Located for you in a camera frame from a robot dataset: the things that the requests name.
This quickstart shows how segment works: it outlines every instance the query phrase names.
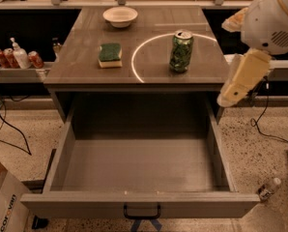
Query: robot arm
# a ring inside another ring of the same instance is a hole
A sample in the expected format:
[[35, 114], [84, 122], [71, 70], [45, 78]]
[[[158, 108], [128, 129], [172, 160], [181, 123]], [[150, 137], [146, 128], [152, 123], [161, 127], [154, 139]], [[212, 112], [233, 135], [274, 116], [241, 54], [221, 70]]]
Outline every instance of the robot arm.
[[228, 31], [241, 31], [250, 50], [235, 61], [217, 102], [231, 106], [239, 102], [269, 71], [271, 55], [288, 52], [288, 0], [254, 0], [249, 8], [226, 20]]

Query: green sponge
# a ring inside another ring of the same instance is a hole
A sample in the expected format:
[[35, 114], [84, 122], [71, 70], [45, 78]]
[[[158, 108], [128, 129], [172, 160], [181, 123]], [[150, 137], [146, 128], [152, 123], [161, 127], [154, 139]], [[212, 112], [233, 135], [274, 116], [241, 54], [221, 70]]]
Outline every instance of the green sponge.
[[103, 43], [100, 48], [101, 68], [122, 67], [122, 48], [119, 43]]

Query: black cable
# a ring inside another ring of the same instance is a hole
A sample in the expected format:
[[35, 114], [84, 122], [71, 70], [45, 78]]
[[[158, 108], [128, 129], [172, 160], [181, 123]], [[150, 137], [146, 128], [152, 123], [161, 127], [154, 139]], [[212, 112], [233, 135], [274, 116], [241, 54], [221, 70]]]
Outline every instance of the black cable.
[[270, 135], [270, 134], [265, 134], [263, 132], [261, 132], [260, 130], [260, 127], [259, 127], [259, 121], [260, 119], [262, 118], [262, 116], [265, 114], [265, 112], [267, 111], [268, 109], [268, 106], [269, 106], [269, 96], [270, 96], [270, 93], [269, 93], [269, 80], [267, 78], [266, 79], [266, 90], [267, 90], [267, 101], [266, 101], [266, 106], [263, 110], [263, 112], [260, 114], [260, 116], [258, 117], [257, 120], [255, 120], [254, 118], [252, 118], [250, 120], [250, 124], [252, 127], [255, 127], [256, 129], [258, 129], [258, 132], [263, 135], [263, 136], [266, 136], [270, 139], [274, 139], [274, 140], [277, 140], [277, 141], [280, 141], [280, 142], [284, 142], [284, 143], [288, 143], [288, 140], [282, 138], [282, 137], [279, 137], [279, 136], [275, 136], [275, 135]]
[[[7, 110], [6, 110], [6, 107], [4, 106], [4, 110], [5, 110], [5, 114], [4, 114], [4, 119], [6, 119], [6, 116], [7, 116]], [[5, 122], [3, 121], [0, 125], [0, 130], [3, 128], [3, 125], [5, 124]]]
[[7, 122], [7, 121], [1, 116], [1, 113], [0, 113], [0, 119], [3, 121], [3, 123], [5, 123], [6, 125], [8, 125], [9, 127], [13, 128], [13, 129], [15, 129], [16, 131], [18, 131], [18, 132], [23, 136], [24, 141], [25, 141], [25, 144], [26, 144], [26, 147], [27, 147], [27, 151], [26, 151], [25, 149], [23, 149], [23, 148], [20, 148], [19, 146], [16, 146], [16, 145], [14, 145], [14, 144], [12, 144], [12, 143], [9, 143], [9, 142], [6, 142], [6, 141], [4, 141], [4, 140], [1, 140], [1, 139], [0, 139], [0, 142], [5, 143], [5, 144], [8, 144], [8, 145], [11, 145], [11, 146], [13, 146], [13, 147], [16, 147], [17, 149], [19, 149], [19, 150], [27, 153], [29, 156], [32, 156], [31, 151], [30, 151], [30, 148], [29, 148], [29, 145], [28, 145], [28, 141], [27, 141], [26, 136], [24, 135], [24, 133], [23, 133], [20, 129], [16, 128], [15, 126], [13, 126], [13, 125], [11, 125], [9, 122]]
[[25, 99], [27, 99], [27, 98], [29, 98], [29, 97], [30, 97], [30, 95], [25, 96], [25, 97], [23, 97], [23, 98], [20, 98], [20, 99], [16, 100], [16, 99], [14, 99], [12, 96], [9, 96], [9, 98], [12, 100], [12, 102], [21, 102], [21, 101], [23, 101], [23, 100], [25, 100]]

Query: small bottle on floor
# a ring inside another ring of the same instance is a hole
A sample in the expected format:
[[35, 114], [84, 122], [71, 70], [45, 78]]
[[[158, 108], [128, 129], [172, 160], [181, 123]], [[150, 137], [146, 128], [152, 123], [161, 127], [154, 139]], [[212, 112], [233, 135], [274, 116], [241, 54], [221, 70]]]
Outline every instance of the small bottle on floor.
[[266, 184], [262, 185], [258, 189], [258, 194], [261, 201], [268, 200], [274, 193], [276, 193], [281, 185], [281, 180], [279, 178], [272, 178]]

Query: table top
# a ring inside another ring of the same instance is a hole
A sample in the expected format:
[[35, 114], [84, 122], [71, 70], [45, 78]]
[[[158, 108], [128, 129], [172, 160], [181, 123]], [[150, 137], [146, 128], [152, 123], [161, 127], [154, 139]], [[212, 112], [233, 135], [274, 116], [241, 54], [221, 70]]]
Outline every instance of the table top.
[[[219, 89], [228, 75], [226, 63], [211, 27], [196, 6], [134, 6], [137, 19], [127, 28], [114, 28], [102, 17], [110, 7], [83, 8], [66, 39], [59, 60], [44, 81], [47, 87], [95, 85], [205, 85]], [[186, 29], [194, 37], [187, 72], [169, 69], [172, 38]], [[101, 44], [119, 43], [123, 67], [102, 69]]]

